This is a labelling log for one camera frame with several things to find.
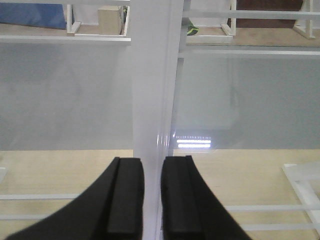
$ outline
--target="glass panel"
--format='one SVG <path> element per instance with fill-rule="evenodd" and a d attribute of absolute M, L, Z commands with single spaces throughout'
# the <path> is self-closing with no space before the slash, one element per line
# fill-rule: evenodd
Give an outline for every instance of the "glass panel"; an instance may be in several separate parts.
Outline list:
<path fill-rule="evenodd" d="M 190 9 L 206 13 L 222 13 L 228 10 L 268 11 L 270 13 L 285 11 L 293 14 L 319 13 L 320 2 L 313 0 L 192 0 Z M 190 16 L 189 25 L 198 31 L 194 30 L 193 37 L 187 39 L 189 45 L 320 46 L 319 19 L 298 19 L 298 16 L 287 16 L 286 19 L 274 19 L 274 16 L 256 19 L 259 18 L 259 14 L 254 17 L 255 19 L 244 16 L 230 18 L 228 16 L 214 17 L 214 14 L 207 17 L 201 14 L 196 15 L 191 14 Z"/>
<path fill-rule="evenodd" d="M 320 60 L 199 53 L 180 61 L 173 154 L 192 155 L 225 206 L 301 204 L 282 167 L 319 160 Z M 312 187 L 319 195 L 319 181 Z M 303 211 L 231 214 L 241 225 L 310 223 Z M 319 239 L 315 230 L 248 234 L 261 240 Z"/>
<path fill-rule="evenodd" d="M 132 157 L 129 47 L 1 43 L 0 62 L 1 198 L 80 194 Z M 72 200 L 41 198 L 0 199 L 0 239 Z"/>
<path fill-rule="evenodd" d="M 0 35 L 123 37 L 129 11 L 127 6 L 0 3 Z"/>

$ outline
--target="white metal post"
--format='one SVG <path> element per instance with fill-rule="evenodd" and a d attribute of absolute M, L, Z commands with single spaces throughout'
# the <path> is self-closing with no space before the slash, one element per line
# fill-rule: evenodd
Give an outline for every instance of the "white metal post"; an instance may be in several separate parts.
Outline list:
<path fill-rule="evenodd" d="M 304 12 L 313 13 L 314 11 L 314 0 L 304 0 L 301 10 Z M 293 30 L 295 30 L 300 35 L 304 36 L 307 39 L 315 39 L 316 37 L 313 34 L 313 20 L 305 20 L 305 27 L 301 26 L 302 20 L 296 20 Z"/>
<path fill-rule="evenodd" d="M 131 3 L 133 155 L 144 168 L 143 240 L 161 235 L 160 175 L 170 139 L 183 4 Z"/>
<path fill-rule="evenodd" d="M 237 0 L 231 0 L 231 10 L 237 10 Z M 231 18 L 231 35 L 235 36 L 237 34 L 237 19 Z"/>
<path fill-rule="evenodd" d="M 72 29 L 72 5 L 66 5 L 66 32 L 71 33 Z"/>

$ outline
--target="beige floor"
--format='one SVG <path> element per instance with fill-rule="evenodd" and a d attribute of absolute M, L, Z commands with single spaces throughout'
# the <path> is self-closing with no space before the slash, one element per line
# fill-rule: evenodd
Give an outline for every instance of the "beige floor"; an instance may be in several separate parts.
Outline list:
<path fill-rule="evenodd" d="M 82 25 L 78 33 L 98 34 L 99 30 L 97 26 Z M 66 36 L 67 33 L 66 30 L 60 29 L 0 23 L 0 35 Z M 221 28 L 202 27 L 197 35 L 223 36 L 225 34 Z M 308 40 L 294 30 L 287 28 L 237 28 L 236 36 L 230 45 L 320 47 L 320 29 L 314 30 L 314 35 L 316 39 Z"/>
<path fill-rule="evenodd" d="M 211 190 L 226 205 L 299 204 L 282 172 L 283 164 L 318 161 L 319 150 L 176 150 L 192 155 Z M 0 167 L 8 172 L 0 183 L 3 194 L 81 193 L 115 156 L 132 150 L 0 151 Z M 51 214 L 69 200 L 0 200 L 1 215 Z M 232 212 L 240 224 L 308 223 L 302 211 Z M 0 239 L 35 220 L 0 220 Z M 254 240 L 317 240 L 314 230 L 250 231 Z"/>

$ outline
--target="beige box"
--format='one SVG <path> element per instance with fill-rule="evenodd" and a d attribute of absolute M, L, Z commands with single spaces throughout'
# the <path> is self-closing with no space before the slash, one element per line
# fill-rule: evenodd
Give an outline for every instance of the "beige box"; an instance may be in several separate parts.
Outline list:
<path fill-rule="evenodd" d="M 102 6 L 98 9 L 99 33 L 102 35 L 121 34 L 123 21 L 121 6 Z"/>

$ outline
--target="white shelf leg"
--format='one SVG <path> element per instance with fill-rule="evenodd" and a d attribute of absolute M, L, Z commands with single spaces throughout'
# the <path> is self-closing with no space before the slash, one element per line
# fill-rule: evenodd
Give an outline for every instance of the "white shelf leg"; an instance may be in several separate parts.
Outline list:
<path fill-rule="evenodd" d="M 75 33 L 79 30 L 81 25 L 80 21 L 75 21 L 72 24 L 72 5 L 66 5 L 66 35 L 74 36 Z"/>
<path fill-rule="evenodd" d="M 231 10 L 237 10 L 237 0 L 230 0 Z M 228 24 L 221 24 L 221 28 L 227 36 L 235 36 L 237 34 L 237 19 L 231 18 L 231 27 Z"/>
<path fill-rule="evenodd" d="M 304 0 L 302 4 L 302 11 L 312 13 L 314 11 L 314 0 Z M 293 30 L 304 36 L 306 39 L 313 40 L 316 37 L 313 35 L 313 21 L 306 20 L 305 27 L 301 26 L 301 21 L 295 21 Z"/>

